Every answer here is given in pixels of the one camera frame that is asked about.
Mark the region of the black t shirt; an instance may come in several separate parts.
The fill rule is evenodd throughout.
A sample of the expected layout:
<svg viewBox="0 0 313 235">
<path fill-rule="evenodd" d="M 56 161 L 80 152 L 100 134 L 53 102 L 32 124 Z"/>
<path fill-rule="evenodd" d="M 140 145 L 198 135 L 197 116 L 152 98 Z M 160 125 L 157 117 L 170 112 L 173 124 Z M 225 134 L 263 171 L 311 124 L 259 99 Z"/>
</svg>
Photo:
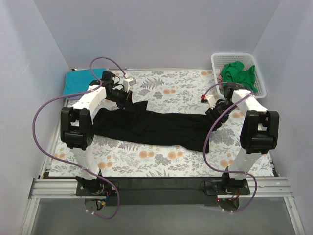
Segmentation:
<svg viewBox="0 0 313 235">
<path fill-rule="evenodd" d="M 191 151 L 208 152 L 204 142 L 213 121 L 203 114 L 157 113 L 147 101 L 125 109 L 101 108 L 93 119 L 94 134 L 139 144 L 180 145 Z"/>
</svg>

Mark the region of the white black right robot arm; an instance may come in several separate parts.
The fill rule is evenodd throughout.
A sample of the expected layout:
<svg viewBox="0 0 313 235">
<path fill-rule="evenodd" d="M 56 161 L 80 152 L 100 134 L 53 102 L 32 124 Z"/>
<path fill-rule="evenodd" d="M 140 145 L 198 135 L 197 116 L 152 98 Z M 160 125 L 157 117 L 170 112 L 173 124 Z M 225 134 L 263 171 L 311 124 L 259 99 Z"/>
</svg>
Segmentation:
<svg viewBox="0 0 313 235">
<path fill-rule="evenodd" d="M 279 114 L 263 107 L 249 87 L 234 82 L 222 82 L 222 85 L 224 99 L 216 101 L 214 96 L 203 94 L 201 101 L 209 105 L 206 114 L 213 122 L 210 133 L 221 127 L 235 108 L 245 115 L 240 134 L 241 148 L 234 162 L 222 171 L 221 189 L 231 195 L 247 187 L 246 177 L 255 162 L 276 148 Z"/>
</svg>

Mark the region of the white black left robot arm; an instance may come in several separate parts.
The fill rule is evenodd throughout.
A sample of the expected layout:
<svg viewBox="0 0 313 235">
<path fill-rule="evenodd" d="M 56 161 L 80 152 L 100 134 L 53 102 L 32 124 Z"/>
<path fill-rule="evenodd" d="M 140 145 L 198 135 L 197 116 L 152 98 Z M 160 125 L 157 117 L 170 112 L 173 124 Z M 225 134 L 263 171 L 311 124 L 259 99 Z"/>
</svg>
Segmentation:
<svg viewBox="0 0 313 235">
<path fill-rule="evenodd" d="M 94 196 L 103 192 L 104 184 L 96 179 L 100 169 L 90 148 L 94 137 L 91 115 L 104 99 L 115 102 L 119 109 L 128 108 L 133 103 L 130 87 L 136 84 L 136 80 L 125 74 L 120 84 L 115 82 L 115 77 L 112 72 L 103 72 L 102 78 L 93 80 L 87 92 L 73 106 L 61 109 L 61 141 L 82 166 L 85 171 L 82 177 L 90 180 L 87 190 Z"/>
</svg>

